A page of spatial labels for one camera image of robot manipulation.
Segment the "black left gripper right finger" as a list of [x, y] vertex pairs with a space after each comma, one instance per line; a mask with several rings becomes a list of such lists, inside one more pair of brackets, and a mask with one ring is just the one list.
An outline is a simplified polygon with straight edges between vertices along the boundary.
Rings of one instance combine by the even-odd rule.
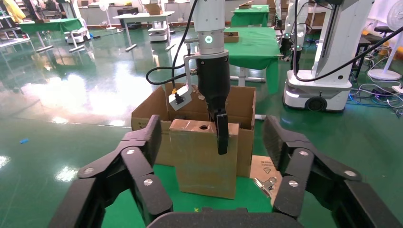
[[402, 227], [358, 171], [321, 153], [305, 135], [284, 129], [274, 116], [264, 120], [263, 142], [282, 176], [275, 212], [297, 219], [309, 192], [339, 228]]

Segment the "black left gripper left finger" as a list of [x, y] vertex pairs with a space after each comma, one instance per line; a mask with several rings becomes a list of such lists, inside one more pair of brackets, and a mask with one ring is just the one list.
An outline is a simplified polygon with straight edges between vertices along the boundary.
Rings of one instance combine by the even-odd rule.
[[126, 190], [147, 226], [172, 212], [173, 202], [153, 170], [161, 140], [158, 115], [152, 115], [145, 128], [126, 133], [112, 152], [78, 171], [48, 226], [99, 228], [106, 208]]

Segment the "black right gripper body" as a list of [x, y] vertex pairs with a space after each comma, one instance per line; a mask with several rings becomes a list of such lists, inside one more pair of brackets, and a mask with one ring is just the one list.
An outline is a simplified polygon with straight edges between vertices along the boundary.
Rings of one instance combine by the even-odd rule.
[[196, 60], [198, 89], [204, 96], [211, 119], [226, 113], [225, 103], [230, 92], [230, 65], [228, 57]]

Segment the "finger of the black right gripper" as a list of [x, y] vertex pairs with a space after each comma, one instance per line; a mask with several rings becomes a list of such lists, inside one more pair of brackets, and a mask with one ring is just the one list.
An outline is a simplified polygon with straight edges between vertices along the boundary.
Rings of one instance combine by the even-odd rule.
[[216, 118], [216, 128], [218, 137], [218, 154], [224, 155], [228, 148], [228, 116], [218, 114]]

